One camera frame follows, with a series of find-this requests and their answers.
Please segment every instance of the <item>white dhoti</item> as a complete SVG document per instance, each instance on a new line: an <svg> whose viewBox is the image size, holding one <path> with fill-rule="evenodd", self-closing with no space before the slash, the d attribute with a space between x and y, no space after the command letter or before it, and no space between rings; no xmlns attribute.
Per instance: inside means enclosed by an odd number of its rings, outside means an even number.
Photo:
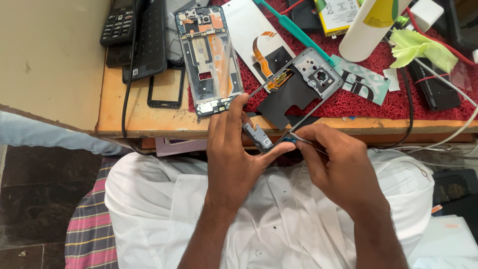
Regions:
<svg viewBox="0 0 478 269"><path fill-rule="evenodd" d="M432 173L397 151L369 150L368 156L408 256L430 219ZM205 162L135 153L119 160L109 173L105 197L119 267L176 268L206 190ZM240 269L348 269L355 264L353 221L311 183L304 163L265 170L229 227L221 257L221 268Z"/></svg>

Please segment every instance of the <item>red wire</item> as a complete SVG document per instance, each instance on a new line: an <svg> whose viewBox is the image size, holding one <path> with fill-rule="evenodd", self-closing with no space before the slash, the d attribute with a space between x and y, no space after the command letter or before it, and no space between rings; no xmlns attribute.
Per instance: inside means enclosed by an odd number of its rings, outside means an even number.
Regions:
<svg viewBox="0 0 478 269"><path fill-rule="evenodd" d="M293 8L295 8L296 6L298 6L300 3L304 2L305 0L299 0L297 3L295 3L294 5L290 6L288 9L284 10L281 12L281 15L285 15L287 14L289 11L291 11Z"/></svg>
<svg viewBox="0 0 478 269"><path fill-rule="evenodd" d="M449 76L448 74L443 74L443 75L440 75L441 77L444 77L444 76ZM426 79L431 79L431 78L436 78L435 76L431 76L431 77L426 77L426 78L422 78L422 79L419 79L415 82L415 84L418 84L418 82L420 81L424 81Z"/></svg>
<svg viewBox="0 0 478 269"><path fill-rule="evenodd" d="M423 36L433 40L433 41L437 41L438 43L442 44L443 46L445 46L447 49L449 49L453 54L455 54L460 60L464 61L466 64L468 65L471 65L471 66L477 66L477 64L475 64L474 62L470 61L468 58L466 58L465 56L463 56L461 53L459 53L457 50L455 50L454 48L452 48L450 45L448 44L445 44L441 41L438 41L434 38L431 38L429 36L427 36L419 27L418 27L418 24L415 20L415 18L413 17L413 14L412 14L412 11L410 10L409 7L407 7L405 10L407 10L407 14L408 16L410 17L410 21L412 22L413 26L415 27L415 30L417 30L419 33L421 33Z"/></svg>
<svg viewBox="0 0 478 269"><path fill-rule="evenodd" d="M296 6L298 6L300 3L304 2L306 0L299 0L297 3L293 4L292 6L290 6L288 9L280 12L280 15L286 15L289 11L291 11L293 8L295 8ZM274 15L267 15L266 18L275 18Z"/></svg>

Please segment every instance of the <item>white power adapter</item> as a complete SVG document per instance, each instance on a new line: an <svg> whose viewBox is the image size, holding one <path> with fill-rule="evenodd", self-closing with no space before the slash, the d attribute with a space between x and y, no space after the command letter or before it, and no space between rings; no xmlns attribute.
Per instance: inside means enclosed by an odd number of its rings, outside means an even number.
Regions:
<svg viewBox="0 0 478 269"><path fill-rule="evenodd" d="M418 27L426 32L432 25L440 18L445 10L433 2L432 0L419 0L414 6L410 8L410 11L415 18ZM406 29L414 30L412 24L409 24Z"/></svg>
<svg viewBox="0 0 478 269"><path fill-rule="evenodd" d="M475 60L475 64L478 64L478 49L473 51L473 60Z"/></svg>

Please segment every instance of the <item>yellow label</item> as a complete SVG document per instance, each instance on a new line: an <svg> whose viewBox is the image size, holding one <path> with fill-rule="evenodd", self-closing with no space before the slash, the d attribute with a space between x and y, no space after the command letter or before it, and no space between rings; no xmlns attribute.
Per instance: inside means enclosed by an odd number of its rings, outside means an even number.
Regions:
<svg viewBox="0 0 478 269"><path fill-rule="evenodd" d="M376 0L363 23L375 28L391 27L397 14L398 0Z"/></svg>

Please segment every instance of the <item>white plastic bottle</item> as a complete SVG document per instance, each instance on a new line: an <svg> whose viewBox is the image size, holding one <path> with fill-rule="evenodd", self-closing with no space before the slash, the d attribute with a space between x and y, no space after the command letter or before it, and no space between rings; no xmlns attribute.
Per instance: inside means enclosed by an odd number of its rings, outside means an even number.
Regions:
<svg viewBox="0 0 478 269"><path fill-rule="evenodd" d="M412 0L365 0L338 47L350 62L367 59Z"/></svg>

